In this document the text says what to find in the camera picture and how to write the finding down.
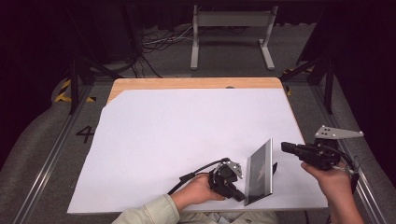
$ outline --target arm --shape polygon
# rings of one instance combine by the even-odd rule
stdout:
[[[318,181],[329,202],[332,223],[364,223],[353,199],[349,174],[335,169],[321,171],[305,162],[302,167]]]
[[[224,200],[209,187],[209,175],[198,175],[186,187],[172,195],[163,195],[140,209],[128,209],[113,222],[127,223],[177,223],[179,212],[190,204],[204,203],[209,200]]]

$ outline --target tablet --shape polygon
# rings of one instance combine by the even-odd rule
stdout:
[[[257,202],[273,192],[272,149],[273,139],[270,138],[247,159],[245,206]]]

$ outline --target sleeve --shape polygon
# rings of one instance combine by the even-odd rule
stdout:
[[[157,224],[177,223],[178,221],[179,213],[175,203],[169,195],[164,194],[139,209],[130,208],[125,210],[113,221],[113,224]]]

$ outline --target white paper sheet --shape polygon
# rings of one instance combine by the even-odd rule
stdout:
[[[68,213],[121,212],[167,193],[178,178],[228,157],[241,163],[274,138],[274,193],[248,206],[234,199],[187,211],[326,207],[317,181],[281,142],[303,144],[282,89],[124,91],[95,131]],[[236,187],[245,192],[245,179]]]

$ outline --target person's left hand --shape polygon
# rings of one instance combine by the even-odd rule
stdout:
[[[208,174],[197,175],[186,187],[171,195],[178,211],[182,211],[190,204],[224,200],[223,196],[210,189],[208,178]]]

